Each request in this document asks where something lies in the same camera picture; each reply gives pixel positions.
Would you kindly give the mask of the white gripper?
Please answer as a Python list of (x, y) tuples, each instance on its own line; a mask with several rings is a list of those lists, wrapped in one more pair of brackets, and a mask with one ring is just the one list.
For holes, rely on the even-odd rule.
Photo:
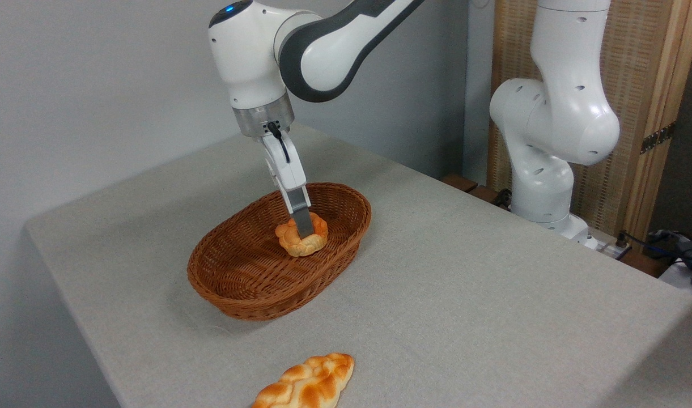
[(286, 131), (278, 138), (272, 133), (262, 138), (266, 150), (266, 162), (271, 175), (279, 188), (285, 192), (283, 198), (291, 219), (296, 224), (300, 239), (314, 234), (313, 221), (309, 208), (311, 201), (305, 184), (307, 183), (297, 149)]

